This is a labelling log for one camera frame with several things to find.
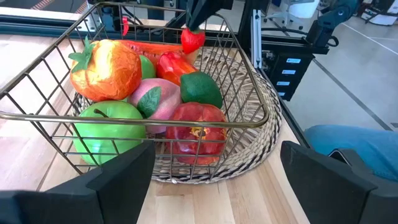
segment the strawberry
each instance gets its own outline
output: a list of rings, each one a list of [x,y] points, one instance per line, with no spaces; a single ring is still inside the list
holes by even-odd
[[[181,34],[181,43],[184,53],[189,54],[199,49],[205,44],[205,32],[184,29]]]

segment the white floor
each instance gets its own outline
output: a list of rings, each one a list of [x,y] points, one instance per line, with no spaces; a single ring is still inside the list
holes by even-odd
[[[269,13],[277,10],[271,7]],[[314,18],[304,20],[303,31],[309,30]],[[271,21],[263,24],[273,26]],[[397,131],[391,124],[398,122],[397,26],[365,24],[352,17],[333,35],[339,46],[331,47],[327,55],[316,55],[295,95],[286,102],[300,127],[343,124]]]

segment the green apple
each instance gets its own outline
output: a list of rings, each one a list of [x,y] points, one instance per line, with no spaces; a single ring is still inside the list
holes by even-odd
[[[142,119],[140,112],[131,104],[123,101],[102,101],[89,106],[80,114],[81,117],[94,118],[128,118]],[[95,124],[95,123],[76,123],[76,128],[81,137],[97,138],[145,138],[145,126],[124,125],[124,124]],[[97,153],[116,153],[112,140],[84,139],[90,152]],[[119,153],[124,153],[141,141],[114,140]],[[79,139],[74,139],[73,143],[77,152],[87,152]],[[93,155],[98,164],[115,157],[114,155]],[[81,156],[89,164],[95,164],[90,155]]]
[[[152,64],[152,62],[150,62],[150,60],[143,55],[140,55],[139,58],[141,59],[141,70],[142,70],[141,79],[156,78],[155,67]]]

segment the fake fruit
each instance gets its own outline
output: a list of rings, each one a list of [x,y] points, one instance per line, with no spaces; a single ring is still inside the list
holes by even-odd
[[[181,55],[175,52],[162,54],[156,65],[156,75],[176,85],[180,85],[180,77],[195,72],[196,69]]]
[[[184,53],[190,54],[205,44],[205,33],[203,31],[190,31],[184,29],[181,33],[181,43]]]
[[[156,65],[160,56],[165,52],[176,52],[180,54],[183,58],[189,61],[193,65],[194,61],[197,59],[198,52],[192,52],[190,54],[185,54],[182,51],[181,45],[175,44],[153,44],[145,42],[137,42],[132,40],[118,40],[120,43],[133,49],[137,54],[147,57],[154,65]]]
[[[141,61],[133,50],[114,40],[85,41],[74,59],[70,80],[75,90],[93,101],[122,100],[141,81]]]
[[[141,110],[148,119],[169,119],[176,107],[182,103],[180,88],[161,78],[148,78],[141,81],[129,101]],[[147,132],[163,133],[165,126],[147,126]]]
[[[156,78],[155,67],[152,62],[143,55],[140,55],[139,58],[141,60],[142,79]]]
[[[218,121],[225,122],[222,111],[213,105],[200,104],[196,102],[183,103],[175,109],[170,120],[176,121]],[[189,139],[199,140],[201,127],[175,127],[166,129],[167,139]],[[225,128],[204,128],[202,140],[226,140]],[[198,149],[197,142],[173,142],[174,154],[195,155]],[[224,142],[201,142],[199,155],[217,155],[224,148]],[[177,160],[187,164],[193,164],[195,157],[177,157]],[[205,165],[218,161],[218,157],[198,157],[197,164]]]
[[[223,106],[223,97],[217,83],[203,72],[181,76],[181,97],[184,103],[207,103],[219,109]]]
[[[122,101],[102,101],[89,106],[80,114],[81,117],[95,118],[128,118],[142,119],[139,111],[129,103]],[[95,124],[95,123],[76,123],[76,128],[81,137],[97,138],[145,138],[145,126],[124,125],[124,124]],[[90,152],[95,153],[116,153],[112,140],[84,139]],[[74,139],[73,143],[77,152],[87,152],[79,139]],[[124,153],[141,141],[114,140],[119,153]],[[95,164],[90,155],[81,156],[89,164]],[[93,155],[98,164],[114,158],[114,155]]]

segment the wooden tabletop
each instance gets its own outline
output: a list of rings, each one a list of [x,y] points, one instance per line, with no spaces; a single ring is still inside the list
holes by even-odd
[[[60,19],[78,18],[76,14],[0,7],[0,13],[5,12]],[[30,64],[54,40],[46,37],[0,35],[0,87]],[[81,42],[74,40],[73,44],[81,45]],[[59,48],[64,55],[72,52],[70,44],[66,42],[60,44]],[[55,74],[65,74],[65,65],[57,52],[49,60]],[[47,68],[40,64],[31,75],[48,96],[57,84],[50,81],[45,72],[48,72]],[[29,94],[34,91],[34,87],[29,82],[23,82],[24,80],[21,87],[15,88],[11,95],[18,99],[25,110],[35,111],[43,99],[40,99],[40,95]],[[73,95],[74,89],[68,80],[62,86],[68,95]],[[55,92],[50,102],[60,111],[67,105],[60,90]],[[0,110],[18,112],[8,99],[0,101]],[[51,114],[50,108],[45,107],[40,114]],[[49,123],[46,128],[54,125],[56,124]],[[286,140],[297,142],[284,119],[278,142],[267,160],[230,180],[201,185],[165,184],[153,180],[139,223],[309,223],[280,161],[280,145]],[[77,176],[72,167],[29,122],[0,120],[0,146],[0,190],[44,191]]]

